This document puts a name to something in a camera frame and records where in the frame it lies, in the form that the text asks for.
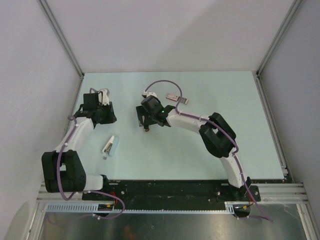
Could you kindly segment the beige black small stapler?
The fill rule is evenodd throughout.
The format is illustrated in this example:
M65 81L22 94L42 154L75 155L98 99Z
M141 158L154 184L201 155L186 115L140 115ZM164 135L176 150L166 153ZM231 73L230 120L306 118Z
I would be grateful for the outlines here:
M150 127L149 127L148 124L143 126L143 131L144 131L145 133L148 133L148 132L150 131Z

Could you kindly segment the red staple box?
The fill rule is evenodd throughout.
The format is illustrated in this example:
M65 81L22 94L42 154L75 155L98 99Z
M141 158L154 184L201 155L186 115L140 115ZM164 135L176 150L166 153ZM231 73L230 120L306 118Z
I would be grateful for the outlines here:
M187 105L189 100L185 97L181 97L172 93L168 93L165 97L167 100L176 102L176 103L180 103L180 104L184 104Z

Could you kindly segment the light blue white stapler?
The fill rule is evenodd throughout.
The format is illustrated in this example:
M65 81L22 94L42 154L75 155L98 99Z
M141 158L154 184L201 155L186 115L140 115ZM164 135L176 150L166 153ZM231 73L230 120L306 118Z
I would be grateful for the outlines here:
M107 154L109 157L112 157L117 149L119 144L119 137L116 135L112 135L110 139L107 141L106 145L102 149L103 154Z

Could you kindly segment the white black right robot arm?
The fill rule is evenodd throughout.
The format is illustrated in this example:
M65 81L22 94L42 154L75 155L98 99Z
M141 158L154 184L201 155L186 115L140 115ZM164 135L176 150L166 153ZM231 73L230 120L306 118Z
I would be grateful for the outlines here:
M155 96L144 98L136 107L138 122L145 131L151 125L161 127L177 127L192 131L201 136L206 150L214 157L220 159L227 174L231 196L242 201L249 194L245 185L245 175L237 153L239 147L236 143L236 134L219 113L208 117L201 117L181 112L176 106L163 106Z

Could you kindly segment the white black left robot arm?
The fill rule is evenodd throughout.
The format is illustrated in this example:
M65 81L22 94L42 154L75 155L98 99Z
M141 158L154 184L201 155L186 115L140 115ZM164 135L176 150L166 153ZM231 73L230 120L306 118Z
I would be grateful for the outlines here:
M63 140L53 151L43 153L41 163L47 192L93 191L100 200L110 196L111 188L104 184L106 176L87 174L79 157L79 151L96 125L117 121L109 94L107 88L85 93L79 109L68 117L72 124Z

